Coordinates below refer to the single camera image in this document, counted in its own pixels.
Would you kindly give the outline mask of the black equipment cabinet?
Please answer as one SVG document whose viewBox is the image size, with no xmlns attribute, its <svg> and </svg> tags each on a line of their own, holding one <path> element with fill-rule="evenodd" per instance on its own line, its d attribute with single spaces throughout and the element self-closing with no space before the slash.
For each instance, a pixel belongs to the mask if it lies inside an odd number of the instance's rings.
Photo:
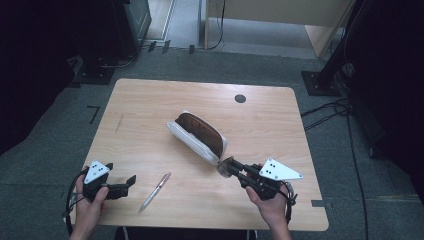
<svg viewBox="0 0 424 240">
<path fill-rule="evenodd" d="M 85 62 L 136 57 L 152 22 L 148 0 L 82 0 L 80 53 Z"/>
</svg>

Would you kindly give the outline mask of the pink and silver pen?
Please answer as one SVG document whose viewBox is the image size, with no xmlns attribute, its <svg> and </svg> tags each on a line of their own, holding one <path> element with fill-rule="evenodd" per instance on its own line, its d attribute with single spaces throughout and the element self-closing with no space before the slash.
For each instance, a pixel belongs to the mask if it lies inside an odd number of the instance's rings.
<svg viewBox="0 0 424 240">
<path fill-rule="evenodd" d="M 156 195 L 160 192 L 160 190 L 162 189 L 162 187 L 169 180 L 171 174 L 172 174 L 171 172 L 168 172 L 168 173 L 166 173 L 162 177 L 162 179 L 159 181 L 159 183 L 157 184 L 157 186 L 155 187 L 155 189 L 150 193 L 150 195 L 141 204 L 141 206 L 140 206 L 140 208 L 138 210 L 138 213 L 143 212 L 149 206 L 149 204 L 153 201 L 153 199 L 156 197 Z"/>
</svg>

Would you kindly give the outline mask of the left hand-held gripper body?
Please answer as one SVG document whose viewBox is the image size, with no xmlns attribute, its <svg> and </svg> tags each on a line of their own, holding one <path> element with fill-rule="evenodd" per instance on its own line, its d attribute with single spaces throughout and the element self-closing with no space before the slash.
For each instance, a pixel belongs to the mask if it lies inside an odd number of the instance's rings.
<svg viewBox="0 0 424 240">
<path fill-rule="evenodd" d="M 127 197 L 129 187 L 124 184 L 108 184 L 107 179 L 109 176 L 109 169 L 97 160 L 94 160 L 89 166 L 88 173 L 84 179 L 83 194 L 89 199 L 93 200 L 97 191 L 106 186 L 109 188 L 109 193 L 106 197 L 107 200 L 116 200 L 122 197 Z"/>
</svg>

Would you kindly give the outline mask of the light wooden furniture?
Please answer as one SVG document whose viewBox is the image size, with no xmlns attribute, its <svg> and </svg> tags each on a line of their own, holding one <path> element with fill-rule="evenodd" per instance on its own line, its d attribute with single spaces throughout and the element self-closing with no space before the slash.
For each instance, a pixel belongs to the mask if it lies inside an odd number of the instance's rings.
<svg viewBox="0 0 424 240">
<path fill-rule="evenodd" d="M 350 17 L 356 0 L 206 0 L 204 48 L 209 19 L 303 25 L 317 57 L 323 57 L 334 35 Z"/>
</svg>

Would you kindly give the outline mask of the grey floor tape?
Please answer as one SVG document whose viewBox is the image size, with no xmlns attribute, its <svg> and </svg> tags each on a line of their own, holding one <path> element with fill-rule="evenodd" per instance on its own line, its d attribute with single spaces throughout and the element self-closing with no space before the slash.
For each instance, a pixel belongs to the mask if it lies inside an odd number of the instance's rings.
<svg viewBox="0 0 424 240">
<path fill-rule="evenodd" d="M 333 204 L 330 201 L 326 200 L 312 200 L 311 204 L 313 207 L 323 207 L 327 210 L 333 210 Z"/>
</svg>

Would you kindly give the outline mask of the dark curtain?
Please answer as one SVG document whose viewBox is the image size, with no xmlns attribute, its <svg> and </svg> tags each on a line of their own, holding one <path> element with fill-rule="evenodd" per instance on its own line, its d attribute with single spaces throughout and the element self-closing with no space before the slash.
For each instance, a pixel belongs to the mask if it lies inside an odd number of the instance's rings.
<svg viewBox="0 0 424 240">
<path fill-rule="evenodd" d="M 0 0 L 0 155 L 25 140 L 71 82 L 64 0 Z"/>
<path fill-rule="evenodd" d="M 424 204 L 424 0 L 365 0 L 347 52 L 371 153 L 405 171 Z"/>
</svg>

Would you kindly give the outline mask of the person's left hand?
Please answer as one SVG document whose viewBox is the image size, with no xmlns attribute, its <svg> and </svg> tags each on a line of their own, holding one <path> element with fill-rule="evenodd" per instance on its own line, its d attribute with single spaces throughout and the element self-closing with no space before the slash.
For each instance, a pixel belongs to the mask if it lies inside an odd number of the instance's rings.
<svg viewBox="0 0 424 240">
<path fill-rule="evenodd" d="M 76 216 L 93 216 L 98 217 L 102 214 L 104 209 L 104 202 L 109 193 L 109 188 L 102 186 L 96 193 L 93 200 L 87 199 L 83 194 L 84 179 L 88 173 L 88 167 L 82 170 L 75 183 L 76 194 Z"/>
</svg>

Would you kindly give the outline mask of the black stand base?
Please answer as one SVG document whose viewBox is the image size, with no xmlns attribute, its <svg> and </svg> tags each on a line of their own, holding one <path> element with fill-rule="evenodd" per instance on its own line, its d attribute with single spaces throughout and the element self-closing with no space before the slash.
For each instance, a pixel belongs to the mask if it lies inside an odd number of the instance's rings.
<svg viewBox="0 0 424 240">
<path fill-rule="evenodd" d="M 108 85 L 113 74 L 113 68 L 88 68 L 83 65 L 76 73 L 73 82 L 79 84 Z"/>
<path fill-rule="evenodd" d="M 301 72 L 307 93 L 310 96 L 339 96 L 340 91 L 331 78 L 326 78 L 320 72 Z"/>
</svg>

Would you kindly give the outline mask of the black angled floor tape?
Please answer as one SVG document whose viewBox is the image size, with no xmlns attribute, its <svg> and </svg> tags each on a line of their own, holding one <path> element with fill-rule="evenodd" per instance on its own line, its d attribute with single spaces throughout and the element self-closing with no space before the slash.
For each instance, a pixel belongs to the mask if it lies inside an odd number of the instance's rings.
<svg viewBox="0 0 424 240">
<path fill-rule="evenodd" d="M 92 117 L 89 121 L 89 124 L 93 124 L 94 121 L 96 120 L 96 117 L 97 117 L 101 107 L 100 106 L 87 105 L 87 108 L 92 109 L 94 111 L 93 115 L 92 115 Z"/>
</svg>

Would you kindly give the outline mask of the black stand pole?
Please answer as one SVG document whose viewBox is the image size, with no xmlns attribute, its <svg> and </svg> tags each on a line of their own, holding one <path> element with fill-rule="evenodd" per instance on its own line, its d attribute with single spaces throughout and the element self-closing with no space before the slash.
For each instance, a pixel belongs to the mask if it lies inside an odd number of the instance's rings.
<svg viewBox="0 0 424 240">
<path fill-rule="evenodd" d="M 347 62 L 347 43 L 349 41 L 349 38 L 357 30 L 359 23 L 361 22 L 363 8 L 367 5 L 367 1 L 368 0 L 356 0 L 344 36 L 342 37 L 334 53 L 331 55 L 330 59 L 320 72 L 326 78 L 331 78 L 333 80 L 334 73 Z"/>
</svg>

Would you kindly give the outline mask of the white pencil case brown lining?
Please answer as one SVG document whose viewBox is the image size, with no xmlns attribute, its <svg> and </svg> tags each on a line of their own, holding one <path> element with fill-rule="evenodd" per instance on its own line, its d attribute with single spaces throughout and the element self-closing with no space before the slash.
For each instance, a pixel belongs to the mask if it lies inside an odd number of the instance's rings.
<svg viewBox="0 0 424 240">
<path fill-rule="evenodd" d="M 227 148 L 227 139 L 208 122 L 183 111 L 166 124 L 168 130 L 191 150 L 213 166 L 217 166 Z"/>
</svg>

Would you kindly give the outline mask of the person's dark clothing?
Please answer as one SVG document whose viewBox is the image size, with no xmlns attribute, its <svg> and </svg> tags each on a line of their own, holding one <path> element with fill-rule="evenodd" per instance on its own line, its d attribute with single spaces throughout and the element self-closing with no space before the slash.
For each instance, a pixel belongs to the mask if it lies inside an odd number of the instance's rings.
<svg viewBox="0 0 424 240">
<path fill-rule="evenodd" d="M 255 230 L 118 227 L 114 240 L 257 240 Z"/>
</svg>

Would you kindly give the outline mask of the person's right hand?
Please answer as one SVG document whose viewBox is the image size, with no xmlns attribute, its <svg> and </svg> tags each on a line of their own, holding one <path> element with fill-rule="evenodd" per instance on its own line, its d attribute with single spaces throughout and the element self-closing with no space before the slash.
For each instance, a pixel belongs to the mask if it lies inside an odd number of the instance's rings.
<svg viewBox="0 0 424 240">
<path fill-rule="evenodd" d="M 273 199 L 261 200 L 252 187 L 245 188 L 250 201 L 257 206 L 260 215 L 270 229 L 287 227 L 285 218 L 286 202 L 284 196 L 277 194 Z"/>
</svg>

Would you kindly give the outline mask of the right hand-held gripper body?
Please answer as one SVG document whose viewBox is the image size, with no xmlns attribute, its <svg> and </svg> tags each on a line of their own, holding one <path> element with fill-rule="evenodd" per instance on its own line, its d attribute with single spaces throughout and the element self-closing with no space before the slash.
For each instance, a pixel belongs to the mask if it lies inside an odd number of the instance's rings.
<svg viewBox="0 0 424 240">
<path fill-rule="evenodd" d="M 245 165 L 247 173 L 246 186 L 250 186 L 261 200 L 273 199 L 277 194 L 282 194 L 286 199 L 295 200 L 289 180 L 299 180 L 303 175 L 273 158 L 269 158 L 260 166 L 257 164 Z"/>
</svg>

